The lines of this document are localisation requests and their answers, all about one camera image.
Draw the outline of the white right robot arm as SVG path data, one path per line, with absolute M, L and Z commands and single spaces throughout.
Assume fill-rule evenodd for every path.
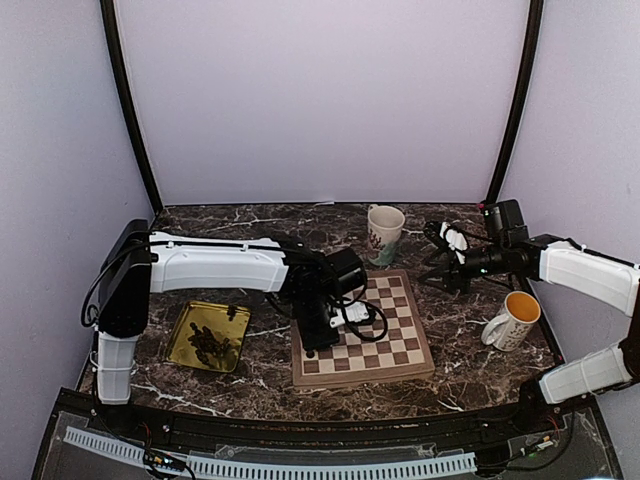
M 623 312 L 631 323 L 618 343 L 560 365 L 528 381 L 510 413 L 521 434 L 534 432 L 549 416 L 549 405 L 586 394 L 623 389 L 639 381 L 639 267 L 550 234 L 531 236 L 514 199 L 483 204 L 486 234 L 481 246 L 469 246 L 468 233 L 447 223 L 429 221 L 426 237 L 436 250 L 426 259 L 430 269 L 420 281 L 448 293 L 465 293 L 476 278 L 513 274 L 559 285 Z

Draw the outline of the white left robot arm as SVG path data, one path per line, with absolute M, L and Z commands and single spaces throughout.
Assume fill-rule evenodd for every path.
M 97 397 L 101 417 L 120 436 L 141 427 L 128 404 L 138 338 L 152 294 L 189 289 L 243 289 L 274 294 L 291 307 L 307 352 L 338 341 L 341 326 L 372 312 L 347 295 L 365 290 L 366 272 L 350 248 L 329 255 L 292 239 L 206 239 L 151 231 L 131 221 L 104 261 L 84 300 L 82 321 L 97 332 Z

